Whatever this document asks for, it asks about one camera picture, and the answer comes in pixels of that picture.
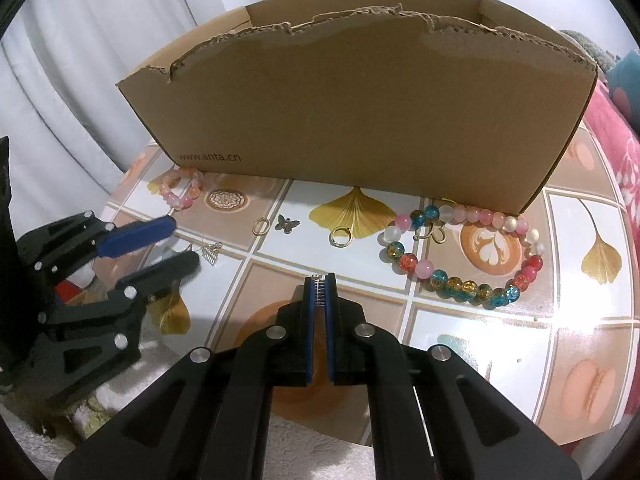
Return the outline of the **white curtain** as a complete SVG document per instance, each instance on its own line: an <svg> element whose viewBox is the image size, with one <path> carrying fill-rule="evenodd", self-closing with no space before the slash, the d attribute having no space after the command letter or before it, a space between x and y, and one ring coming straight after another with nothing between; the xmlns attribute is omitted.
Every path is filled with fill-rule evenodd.
<svg viewBox="0 0 640 480"><path fill-rule="evenodd" d="M221 0L26 0L1 40L16 234L99 210L150 137L118 90Z"/></svg>

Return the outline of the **patterned tile tablecloth board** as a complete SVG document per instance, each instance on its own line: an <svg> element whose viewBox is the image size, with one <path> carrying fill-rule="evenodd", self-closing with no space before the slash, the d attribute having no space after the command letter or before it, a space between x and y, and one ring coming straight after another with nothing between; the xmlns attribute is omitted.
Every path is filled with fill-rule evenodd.
<svg viewBox="0 0 640 480"><path fill-rule="evenodd" d="M179 356L224 351L270 325L312 274L407 346L446 344L559 443L614 427L639 408L639 273L622 196L586 128L526 210L530 240L484 223L399 235L409 255L448 278L439 286L386 254L395 214L426 199L305 181L204 174L146 148L104 211L116 226L174 217L176 234L94 270L106 285L179 252L198 272L146 315L144 337ZM299 220L276 231L278 214ZM252 233L266 217L265 236ZM329 232L350 226L334 248Z"/></svg>

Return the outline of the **pink floral blanket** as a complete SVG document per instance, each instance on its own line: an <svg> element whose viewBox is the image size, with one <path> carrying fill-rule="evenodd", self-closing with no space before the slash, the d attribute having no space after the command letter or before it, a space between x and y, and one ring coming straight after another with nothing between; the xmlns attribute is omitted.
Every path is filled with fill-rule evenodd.
<svg viewBox="0 0 640 480"><path fill-rule="evenodd" d="M598 139L614 172L628 214L639 220L639 139L626 118L598 81L585 114L585 122Z"/></svg>

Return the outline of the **teal pillow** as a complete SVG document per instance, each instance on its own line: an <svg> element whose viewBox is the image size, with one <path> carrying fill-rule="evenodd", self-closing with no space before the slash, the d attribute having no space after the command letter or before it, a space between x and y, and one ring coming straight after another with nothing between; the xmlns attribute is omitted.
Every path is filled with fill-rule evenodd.
<svg viewBox="0 0 640 480"><path fill-rule="evenodd" d="M606 73L612 102L636 133L640 129L640 55L629 52Z"/></svg>

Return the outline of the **gold butterfly charm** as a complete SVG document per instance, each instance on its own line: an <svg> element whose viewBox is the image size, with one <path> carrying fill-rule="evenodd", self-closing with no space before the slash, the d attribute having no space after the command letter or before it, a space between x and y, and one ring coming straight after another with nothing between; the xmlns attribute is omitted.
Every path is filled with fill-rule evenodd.
<svg viewBox="0 0 640 480"><path fill-rule="evenodd" d="M284 234L291 234L292 231L300 225L299 220L294 220L285 217L283 214L278 214L276 225L274 229Z"/></svg>

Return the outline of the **brown cardboard box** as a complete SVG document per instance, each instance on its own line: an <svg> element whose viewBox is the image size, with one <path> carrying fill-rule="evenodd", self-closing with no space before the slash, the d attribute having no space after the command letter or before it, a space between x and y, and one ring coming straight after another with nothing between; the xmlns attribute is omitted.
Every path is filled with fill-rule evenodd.
<svg viewBox="0 0 640 480"><path fill-rule="evenodd" d="M160 49L119 85L178 165L518 214L597 69L497 0L268 0Z"/></svg>

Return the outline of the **gold hoop earring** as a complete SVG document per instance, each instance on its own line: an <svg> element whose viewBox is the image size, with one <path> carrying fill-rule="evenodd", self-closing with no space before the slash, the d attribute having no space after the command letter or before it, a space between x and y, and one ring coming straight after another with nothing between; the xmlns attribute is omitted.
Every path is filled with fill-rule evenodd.
<svg viewBox="0 0 640 480"><path fill-rule="evenodd" d="M271 222L268 218L258 218L252 227L252 233L255 236L265 236L270 230Z"/></svg>

